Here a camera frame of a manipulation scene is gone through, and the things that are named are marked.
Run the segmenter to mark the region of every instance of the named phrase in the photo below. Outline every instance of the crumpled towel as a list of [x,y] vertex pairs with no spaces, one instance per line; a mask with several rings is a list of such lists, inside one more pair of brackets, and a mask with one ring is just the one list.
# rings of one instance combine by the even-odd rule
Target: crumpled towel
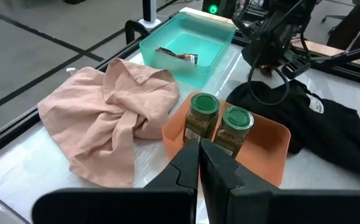
[[38,109],[73,173],[105,187],[131,187],[133,136],[161,139],[178,99],[168,70],[114,59],[106,74],[90,67],[79,70]]

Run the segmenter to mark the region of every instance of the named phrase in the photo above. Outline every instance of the orange tray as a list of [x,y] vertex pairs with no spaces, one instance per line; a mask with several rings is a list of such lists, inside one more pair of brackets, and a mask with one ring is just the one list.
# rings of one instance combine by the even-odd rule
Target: orange tray
[[[184,144],[182,141],[184,123],[186,122],[186,114],[190,107],[191,98],[195,94],[198,94],[198,92],[191,93],[184,100],[180,108],[162,129],[163,144],[170,159],[179,152]],[[232,105],[220,100],[218,121],[221,121],[224,109],[229,106]],[[278,187],[282,182],[291,132],[282,124],[254,113],[252,115],[255,122],[235,160]],[[219,123],[217,122],[215,132],[219,127]]]

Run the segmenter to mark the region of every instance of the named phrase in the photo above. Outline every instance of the plastic container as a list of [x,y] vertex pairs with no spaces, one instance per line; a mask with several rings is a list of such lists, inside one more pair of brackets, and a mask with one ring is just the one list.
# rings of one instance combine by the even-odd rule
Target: plastic container
[[[162,129],[163,144],[172,159],[182,148],[182,135],[186,113],[189,109],[191,98],[197,93],[191,93],[179,109],[174,113]],[[219,120],[224,110],[232,106],[220,100]],[[284,173],[285,160],[291,132],[282,124],[253,114],[254,124],[250,129],[247,139],[235,160],[259,175],[261,178],[279,187]]]
[[[225,55],[235,30],[226,22],[179,12],[140,42],[144,64],[168,69],[176,81],[202,88]],[[198,54],[197,65],[156,52],[158,47],[176,54]]]

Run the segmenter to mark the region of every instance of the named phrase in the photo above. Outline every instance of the table surface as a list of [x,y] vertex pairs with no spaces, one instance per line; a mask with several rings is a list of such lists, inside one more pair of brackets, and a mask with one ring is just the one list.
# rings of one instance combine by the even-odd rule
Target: table surface
[[[128,60],[143,63],[137,51]],[[222,63],[208,80],[205,87],[194,87],[179,83],[181,98],[176,108],[192,91],[211,93],[220,99],[239,84],[246,82],[250,65],[240,54],[240,47],[231,45]],[[260,80],[271,87],[282,84],[281,78],[261,76],[255,71],[253,80]],[[360,115],[360,83],[309,70],[297,80],[307,85],[317,95],[337,101],[358,110]],[[135,141],[136,175],[135,187],[143,187],[168,163],[161,141]],[[98,187],[77,177],[69,171],[69,161],[48,135],[42,123],[37,123],[19,138],[0,150],[0,199],[31,220],[33,203],[42,195],[67,187]],[[289,157],[285,165],[283,189],[360,189],[360,176],[336,167],[307,149]],[[203,196],[199,194],[197,222],[208,223]]]

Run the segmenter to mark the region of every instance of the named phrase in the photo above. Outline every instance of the spice jar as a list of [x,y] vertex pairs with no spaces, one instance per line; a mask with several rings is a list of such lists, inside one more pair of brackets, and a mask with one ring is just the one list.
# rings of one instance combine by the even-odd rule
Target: spice jar
[[235,158],[252,126],[251,113],[237,106],[231,106],[223,114],[213,143]]
[[199,93],[191,98],[190,109],[186,115],[183,141],[201,138],[211,139],[219,117],[220,102],[216,97]]

